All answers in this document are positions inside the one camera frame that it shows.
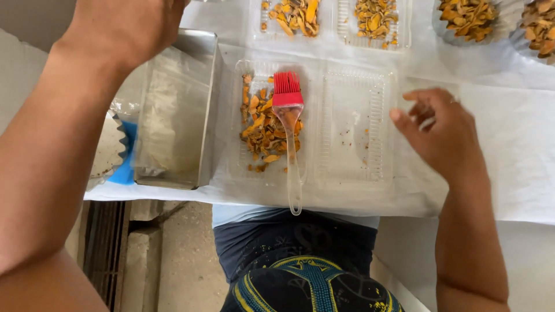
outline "person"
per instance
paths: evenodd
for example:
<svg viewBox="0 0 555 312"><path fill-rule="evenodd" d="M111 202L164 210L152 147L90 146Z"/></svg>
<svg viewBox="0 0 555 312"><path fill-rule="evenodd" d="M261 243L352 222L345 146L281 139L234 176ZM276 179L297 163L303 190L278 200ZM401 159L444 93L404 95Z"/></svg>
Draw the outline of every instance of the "person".
<svg viewBox="0 0 555 312"><path fill-rule="evenodd" d="M0 137L0 310L107 310L64 242L110 101L134 68L175 40L185 5L77 0L68 30ZM404 97L416 104L390 111L392 122L450 188L436 240L438 310L509 311L474 118L442 89ZM310 211L251 212L219 214L215 224L230 283L222 311L402 311L369 277L375 224Z"/></svg>

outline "forearm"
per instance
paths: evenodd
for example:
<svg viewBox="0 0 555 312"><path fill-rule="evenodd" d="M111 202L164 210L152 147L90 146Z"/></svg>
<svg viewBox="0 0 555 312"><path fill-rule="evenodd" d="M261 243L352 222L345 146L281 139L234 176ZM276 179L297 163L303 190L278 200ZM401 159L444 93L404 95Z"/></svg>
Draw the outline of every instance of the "forearm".
<svg viewBox="0 0 555 312"><path fill-rule="evenodd" d="M507 274L487 177L451 187L440 215L436 264L438 292L447 286L506 303Z"/></svg>
<svg viewBox="0 0 555 312"><path fill-rule="evenodd" d="M127 71L57 43L0 137L0 275L63 247L110 101Z"/></svg>

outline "table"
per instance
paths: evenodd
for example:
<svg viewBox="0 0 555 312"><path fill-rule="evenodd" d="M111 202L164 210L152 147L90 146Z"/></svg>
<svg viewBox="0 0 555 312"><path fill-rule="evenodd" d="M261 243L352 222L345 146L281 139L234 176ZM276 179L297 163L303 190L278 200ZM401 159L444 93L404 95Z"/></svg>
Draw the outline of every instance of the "table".
<svg viewBox="0 0 555 312"><path fill-rule="evenodd" d="M248 0L192 2L181 27L213 31L228 67L246 48L291 53L288 44L256 42L249 35ZM488 46L458 48L444 44L431 27L432 0L412 8L412 46L386 56L352 47L310 47L293 51L306 57L350 64L379 62L397 69L401 91L440 86L459 97L475 115L478 135L492 180L496 219L555 223L555 67L525 59L507 40ZM398 106L410 103L400 100ZM217 169L210 185L194 191L105 183L85 194L91 200L197 200L287 206L285 188L226 180L225 132L219 116ZM305 185L304 206L349 215L434 217L448 191L446 183L395 134L392 186L372 193L334 185Z"/></svg>

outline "foil container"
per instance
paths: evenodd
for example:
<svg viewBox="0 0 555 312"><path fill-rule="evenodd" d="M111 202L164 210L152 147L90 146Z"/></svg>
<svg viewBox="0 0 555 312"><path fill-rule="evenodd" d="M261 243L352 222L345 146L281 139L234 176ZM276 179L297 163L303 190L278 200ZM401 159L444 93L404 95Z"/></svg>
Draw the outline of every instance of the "foil container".
<svg viewBox="0 0 555 312"><path fill-rule="evenodd" d="M480 42L475 40L465 41L464 36L455 37L455 31L447 29L449 22L440 20L442 11L437 9L441 5L440 0L434 1L433 5L433 30L444 42L459 47L480 46L509 38L521 19L524 11L524 0L490 0L490 4L499 12L499 16L491 24L493 31Z"/></svg>
<svg viewBox="0 0 555 312"><path fill-rule="evenodd" d="M513 48L518 52L518 54L532 59L536 62L540 62L545 65L553 66L555 63L555 53L553 56L548 58L538 58L539 51L532 50L529 48L530 40L524 37L526 33L526 29L520 28L520 24L522 23L522 19L520 19L517 23L517 28L514 32L511 33L509 40L511 41L511 45Z"/></svg>

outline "red brush head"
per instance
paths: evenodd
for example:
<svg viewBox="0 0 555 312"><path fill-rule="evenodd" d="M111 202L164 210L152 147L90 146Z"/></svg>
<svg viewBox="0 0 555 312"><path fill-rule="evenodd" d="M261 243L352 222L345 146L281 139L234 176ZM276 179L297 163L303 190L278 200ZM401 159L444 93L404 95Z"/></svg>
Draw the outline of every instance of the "red brush head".
<svg viewBox="0 0 555 312"><path fill-rule="evenodd" d="M274 93L294 93L301 92L299 75L295 72L275 73L274 74Z"/></svg>

